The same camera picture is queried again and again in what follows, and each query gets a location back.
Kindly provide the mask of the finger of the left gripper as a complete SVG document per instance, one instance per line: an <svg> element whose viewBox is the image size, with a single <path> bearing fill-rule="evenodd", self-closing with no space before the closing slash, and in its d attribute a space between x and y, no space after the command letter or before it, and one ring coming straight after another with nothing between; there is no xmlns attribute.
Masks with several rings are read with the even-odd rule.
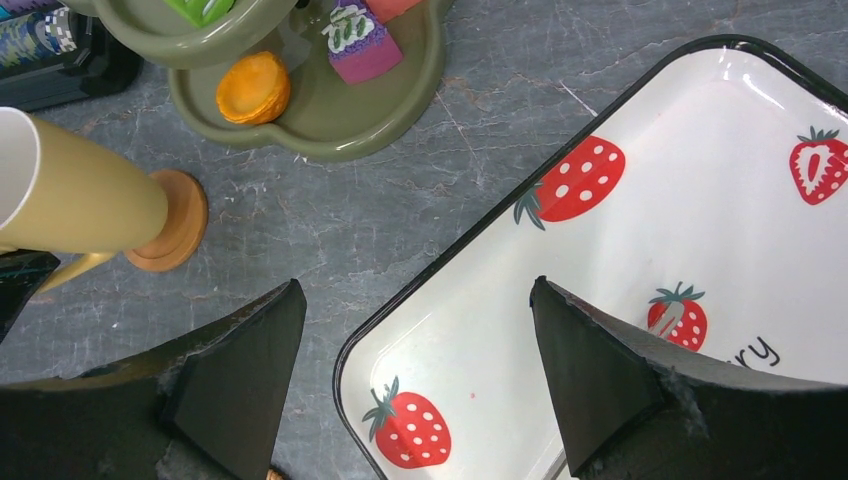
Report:
<svg viewBox="0 0 848 480"><path fill-rule="evenodd" d="M17 250L1 255L1 340L28 300L59 265L60 260L49 252Z"/></svg>

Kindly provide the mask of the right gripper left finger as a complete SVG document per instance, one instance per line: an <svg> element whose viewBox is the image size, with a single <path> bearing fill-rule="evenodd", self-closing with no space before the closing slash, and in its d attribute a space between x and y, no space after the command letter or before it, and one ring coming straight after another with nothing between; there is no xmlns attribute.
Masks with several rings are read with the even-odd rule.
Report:
<svg viewBox="0 0 848 480"><path fill-rule="evenodd" d="M305 322L290 280L153 349L1 389L5 479L262 479Z"/></svg>

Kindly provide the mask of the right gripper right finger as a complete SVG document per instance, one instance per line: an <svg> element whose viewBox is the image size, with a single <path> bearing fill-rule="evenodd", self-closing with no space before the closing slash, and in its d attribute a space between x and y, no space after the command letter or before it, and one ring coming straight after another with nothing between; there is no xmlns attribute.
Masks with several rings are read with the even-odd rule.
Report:
<svg viewBox="0 0 848 480"><path fill-rule="evenodd" d="M691 352L545 277L530 305L574 477L846 477L845 387Z"/></svg>

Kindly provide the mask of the yellow ceramic mug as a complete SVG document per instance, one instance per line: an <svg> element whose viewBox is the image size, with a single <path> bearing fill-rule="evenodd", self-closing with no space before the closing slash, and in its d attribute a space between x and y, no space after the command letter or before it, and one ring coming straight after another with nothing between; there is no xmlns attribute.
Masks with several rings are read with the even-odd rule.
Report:
<svg viewBox="0 0 848 480"><path fill-rule="evenodd" d="M98 144L21 110L1 110L1 250L76 255L46 292L163 230L168 200L150 176Z"/></svg>

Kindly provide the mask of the light brown round coaster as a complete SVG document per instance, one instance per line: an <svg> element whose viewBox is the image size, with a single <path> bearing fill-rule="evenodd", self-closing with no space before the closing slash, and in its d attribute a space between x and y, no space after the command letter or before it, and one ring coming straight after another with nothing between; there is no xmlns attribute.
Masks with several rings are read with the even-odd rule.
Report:
<svg viewBox="0 0 848 480"><path fill-rule="evenodd" d="M163 169L151 177L166 194L167 219L155 239L124 254L142 270L166 272L187 261L201 243L208 224L208 201L201 184L184 171Z"/></svg>

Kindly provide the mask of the strawberry print serving tray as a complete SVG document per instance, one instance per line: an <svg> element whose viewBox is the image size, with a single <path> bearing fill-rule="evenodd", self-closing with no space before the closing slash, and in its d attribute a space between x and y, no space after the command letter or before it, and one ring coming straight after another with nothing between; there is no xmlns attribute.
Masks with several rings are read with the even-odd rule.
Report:
<svg viewBox="0 0 848 480"><path fill-rule="evenodd" d="M381 479L542 479L545 277L691 352L847 390L847 95L759 39L673 51L345 342Z"/></svg>

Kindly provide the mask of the orange macaron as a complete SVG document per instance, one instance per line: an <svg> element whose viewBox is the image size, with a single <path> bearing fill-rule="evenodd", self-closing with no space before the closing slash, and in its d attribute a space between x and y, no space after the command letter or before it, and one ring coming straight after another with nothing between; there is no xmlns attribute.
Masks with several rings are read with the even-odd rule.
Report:
<svg viewBox="0 0 848 480"><path fill-rule="evenodd" d="M237 61L216 89L221 115L234 124L259 125L276 120L286 109L291 81L284 63L270 51Z"/></svg>

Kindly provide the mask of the green triangular cake slice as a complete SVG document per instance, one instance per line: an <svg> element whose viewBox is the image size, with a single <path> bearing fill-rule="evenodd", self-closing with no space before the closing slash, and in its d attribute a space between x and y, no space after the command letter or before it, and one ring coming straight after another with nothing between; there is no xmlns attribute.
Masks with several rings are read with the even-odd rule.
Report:
<svg viewBox="0 0 848 480"><path fill-rule="evenodd" d="M164 0L164 2L197 28L216 22L235 4L234 0Z"/></svg>

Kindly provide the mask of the purple cake slice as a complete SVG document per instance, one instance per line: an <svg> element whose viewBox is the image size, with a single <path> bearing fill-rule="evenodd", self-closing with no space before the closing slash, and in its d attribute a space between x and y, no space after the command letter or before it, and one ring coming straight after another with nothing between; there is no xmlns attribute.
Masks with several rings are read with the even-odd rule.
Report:
<svg viewBox="0 0 848 480"><path fill-rule="evenodd" d="M403 60L388 29L364 1L337 1L322 34L330 65L348 85L381 76Z"/></svg>

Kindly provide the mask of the metal serving tongs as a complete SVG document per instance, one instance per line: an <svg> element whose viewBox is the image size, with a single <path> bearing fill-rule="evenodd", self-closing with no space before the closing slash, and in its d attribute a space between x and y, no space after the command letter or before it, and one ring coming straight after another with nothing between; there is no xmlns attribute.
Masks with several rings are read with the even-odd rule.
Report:
<svg viewBox="0 0 848 480"><path fill-rule="evenodd" d="M543 480L570 480L572 478L565 452L561 450L554 460L554 462L549 466L547 471L544 473L542 479Z"/></svg>

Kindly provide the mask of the woven rattan round coaster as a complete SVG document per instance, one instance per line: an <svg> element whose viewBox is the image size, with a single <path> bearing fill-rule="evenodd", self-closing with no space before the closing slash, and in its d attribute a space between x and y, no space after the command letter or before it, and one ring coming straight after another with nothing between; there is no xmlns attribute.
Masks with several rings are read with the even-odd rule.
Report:
<svg viewBox="0 0 848 480"><path fill-rule="evenodd" d="M267 472L266 480L286 480L286 477L282 472L270 468Z"/></svg>

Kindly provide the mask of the pink swirl roll cake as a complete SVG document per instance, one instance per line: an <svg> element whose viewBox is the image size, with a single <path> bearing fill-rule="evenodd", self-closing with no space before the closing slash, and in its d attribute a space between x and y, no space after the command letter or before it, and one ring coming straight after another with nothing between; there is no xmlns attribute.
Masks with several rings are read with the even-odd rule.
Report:
<svg viewBox="0 0 848 480"><path fill-rule="evenodd" d="M421 0L367 0L366 4L376 15L377 19L385 24L404 14L420 2Z"/></svg>

